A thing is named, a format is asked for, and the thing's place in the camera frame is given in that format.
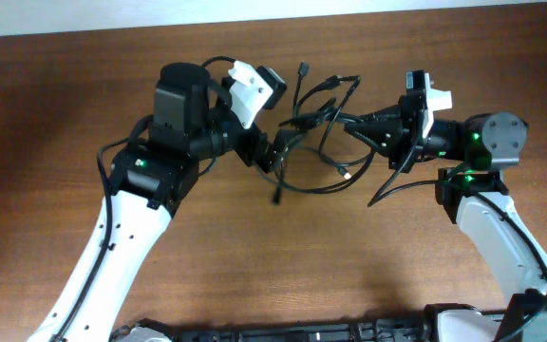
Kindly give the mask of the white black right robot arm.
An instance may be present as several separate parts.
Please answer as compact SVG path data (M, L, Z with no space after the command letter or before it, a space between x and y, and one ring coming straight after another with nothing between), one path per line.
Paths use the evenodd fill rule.
M505 184L505 169L519 163L527 123L509 112L463 122L435 118L451 108L449 92L424 95L363 115L345 130L388 158L395 176L422 157L457 162L442 168L435 198L450 221L469 237L506 301L500 318L463 304L424 308L422 341L547 341L547 254L520 218Z

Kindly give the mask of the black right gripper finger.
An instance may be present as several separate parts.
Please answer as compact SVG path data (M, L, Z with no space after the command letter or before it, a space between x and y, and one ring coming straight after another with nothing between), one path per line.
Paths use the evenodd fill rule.
M401 119L401 108L397 104L360 116L362 122L388 122Z
M344 131L384 157L389 157L404 138L400 119L346 123Z

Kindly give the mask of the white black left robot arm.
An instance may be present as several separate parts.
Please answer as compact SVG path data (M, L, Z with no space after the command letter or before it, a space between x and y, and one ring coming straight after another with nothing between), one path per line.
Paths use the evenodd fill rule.
M106 341L139 269L199 179L201 162L234 151L270 172L282 162L255 117L287 89L270 67L234 60L221 81L205 64L164 66L154 108L127 137L109 170L97 163L104 198L92 235L32 341Z

